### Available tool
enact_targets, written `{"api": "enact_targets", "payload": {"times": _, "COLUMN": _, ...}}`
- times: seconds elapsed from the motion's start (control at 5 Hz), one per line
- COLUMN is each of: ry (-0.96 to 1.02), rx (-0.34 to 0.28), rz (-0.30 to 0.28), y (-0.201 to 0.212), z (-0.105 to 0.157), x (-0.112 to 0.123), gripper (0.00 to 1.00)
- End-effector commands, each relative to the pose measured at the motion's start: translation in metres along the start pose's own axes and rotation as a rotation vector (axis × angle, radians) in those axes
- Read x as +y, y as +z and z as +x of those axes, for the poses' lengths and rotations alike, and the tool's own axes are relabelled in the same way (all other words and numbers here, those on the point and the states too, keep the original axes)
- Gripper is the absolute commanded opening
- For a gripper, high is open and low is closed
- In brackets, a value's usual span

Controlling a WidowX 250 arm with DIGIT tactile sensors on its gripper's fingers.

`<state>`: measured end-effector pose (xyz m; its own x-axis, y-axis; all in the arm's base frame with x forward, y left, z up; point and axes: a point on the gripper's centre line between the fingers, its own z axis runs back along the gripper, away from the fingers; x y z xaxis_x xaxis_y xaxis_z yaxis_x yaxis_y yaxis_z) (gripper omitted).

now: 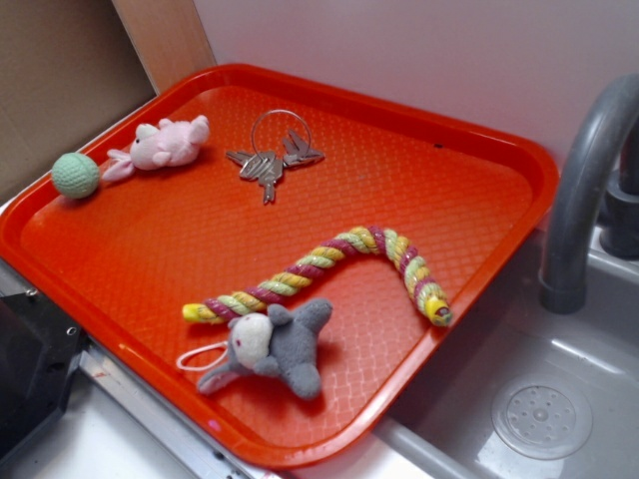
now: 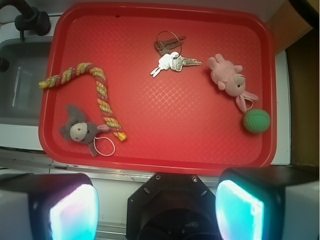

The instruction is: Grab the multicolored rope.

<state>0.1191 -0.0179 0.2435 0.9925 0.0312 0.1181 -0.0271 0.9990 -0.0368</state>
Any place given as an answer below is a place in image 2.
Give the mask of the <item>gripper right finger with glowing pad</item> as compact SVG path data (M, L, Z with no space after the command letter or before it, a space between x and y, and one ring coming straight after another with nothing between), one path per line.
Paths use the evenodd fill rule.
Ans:
M215 210L224 240L318 240L318 167L228 168L219 178Z

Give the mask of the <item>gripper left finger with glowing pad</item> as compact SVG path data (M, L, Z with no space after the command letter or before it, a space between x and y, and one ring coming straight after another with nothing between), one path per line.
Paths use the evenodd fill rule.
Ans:
M2 240L93 240L98 192L84 173L0 176Z

